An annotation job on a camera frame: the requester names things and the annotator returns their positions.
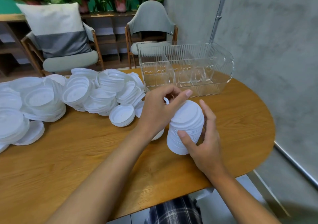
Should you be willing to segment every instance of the pillow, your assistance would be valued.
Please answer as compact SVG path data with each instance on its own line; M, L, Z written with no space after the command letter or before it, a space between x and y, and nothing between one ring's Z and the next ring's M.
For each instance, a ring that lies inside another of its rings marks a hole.
M91 52L78 3L17 4L35 36L44 58Z

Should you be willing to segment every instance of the fingernail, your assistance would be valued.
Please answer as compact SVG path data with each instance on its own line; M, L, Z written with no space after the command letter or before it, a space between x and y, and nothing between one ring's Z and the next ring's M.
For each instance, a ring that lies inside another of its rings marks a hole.
M192 90L188 89L188 90L185 90L185 95L190 97L192 95Z
M185 137L185 131L178 131L178 134L180 137Z

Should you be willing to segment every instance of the oval table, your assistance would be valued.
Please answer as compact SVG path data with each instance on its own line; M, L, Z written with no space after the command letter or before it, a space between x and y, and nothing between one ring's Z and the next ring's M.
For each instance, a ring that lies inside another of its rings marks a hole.
M141 77L140 69L124 70L131 71ZM217 116L223 160L230 173L238 177L259 166L275 137L272 116L262 100L235 79L221 94L201 98ZM0 223L43 223L137 122L135 118L119 128L109 117L68 107L60 120L45 123L37 142L10 146L0 154ZM167 127L142 153L111 219L211 186L189 155L169 150L166 137Z

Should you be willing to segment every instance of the clear plastic organizer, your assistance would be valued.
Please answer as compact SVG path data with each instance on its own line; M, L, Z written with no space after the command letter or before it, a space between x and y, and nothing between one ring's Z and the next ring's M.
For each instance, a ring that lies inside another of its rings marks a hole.
M219 94L233 76L232 54L212 41L138 43L137 50L146 92L174 83L192 97Z

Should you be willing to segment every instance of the chair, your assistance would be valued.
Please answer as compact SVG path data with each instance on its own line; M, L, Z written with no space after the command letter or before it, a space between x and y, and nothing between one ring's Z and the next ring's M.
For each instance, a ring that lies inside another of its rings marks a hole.
M39 51L35 36L32 32L28 33L21 40L21 43L24 46L29 59L31 60L31 64L40 76L45 76L45 72L63 72L71 70L73 68L84 68L93 65L94 63L100 64L101 69L104 70L104 62L98 46L95 30L85 23L83 23L83 26L89 41L94 43L96 51L93 50L87 53L44 59L43 55ZM38 61L35 59L31 51L34 51L38 58L42 61L43 69L39 65Z
M130 69L131 69L130 56L133 57L133 64L136 68L136 62L135 62L134 56L138 55L138 50L137 50L138 43L152 43L151 46L154 46L153 43L155 41L142 41L142 42L132 43L131 35L136 32L142 32L142 31L165 32L172 35L173 41L176 41L178 36L177 25L175 25L170 20L164 6L160 2L154 1L154 0L143 2L139 6L136 15L125 26L128 63L129 63Z

